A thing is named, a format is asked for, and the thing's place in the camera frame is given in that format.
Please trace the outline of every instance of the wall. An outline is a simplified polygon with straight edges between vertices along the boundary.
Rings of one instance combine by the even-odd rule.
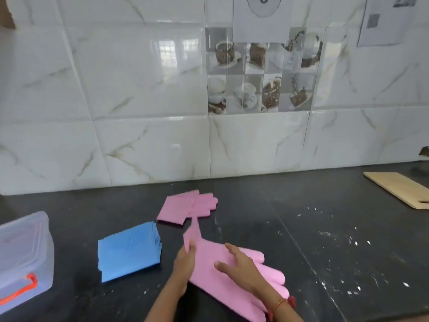
[[[206,29],[232,0],[7,0],[0,194],[414,161],[429,146],[429,0],[357,48],[365,0],[296,0],[323,31],[311,110],[208,114]]]

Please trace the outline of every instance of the cutting board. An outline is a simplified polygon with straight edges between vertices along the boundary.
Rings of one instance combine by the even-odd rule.
[[[429,189],[399,173],[365,172],[367,178],[415,209],[429,209]]]

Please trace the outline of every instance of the transparent plastic box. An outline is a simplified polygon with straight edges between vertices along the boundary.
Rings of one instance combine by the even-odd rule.
[[[54,243],[44,211],[0,226],[0,314],[47,291]]]

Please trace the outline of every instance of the human hand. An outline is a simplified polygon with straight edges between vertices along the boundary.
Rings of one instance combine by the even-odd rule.
[[[225,243],[225,247],[234,256],[236,266],[223,262],[215,262],[216,270],[229,276],[240,288],[257,297],[257,293],[269,283],[262,277],[253,260],[232,244]]]
[[[181,296],[186,291],[187,283],[195,267],[195,252],[196,245],[194,240],[191,239],[189,242],[189,252],[186,253],[185,245],[183,245],[174,260],[173,273],[170,276],[170,280],[179,287]]]

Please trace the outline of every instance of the wrist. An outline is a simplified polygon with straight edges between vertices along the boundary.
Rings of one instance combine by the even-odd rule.
[[[168,279],[165,287],[168,288],[170,292],[177,294],[179,297],[181,297],[183,288],[186,287],[186,284],[187,282],[182,281],[180,278],[172,274]]]

